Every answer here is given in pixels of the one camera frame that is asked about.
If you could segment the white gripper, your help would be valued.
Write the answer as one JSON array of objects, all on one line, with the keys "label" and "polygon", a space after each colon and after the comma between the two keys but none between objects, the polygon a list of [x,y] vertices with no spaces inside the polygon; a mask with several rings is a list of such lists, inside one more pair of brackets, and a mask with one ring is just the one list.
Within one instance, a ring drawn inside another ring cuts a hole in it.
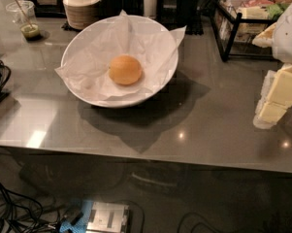
[{"label": "white gripper", "polygon": [[270,70],[262,85],[253,125],[260,129],[275,126],[292,107],[292,3],[279,17],[273,33],[273,57],[284,64]]}]

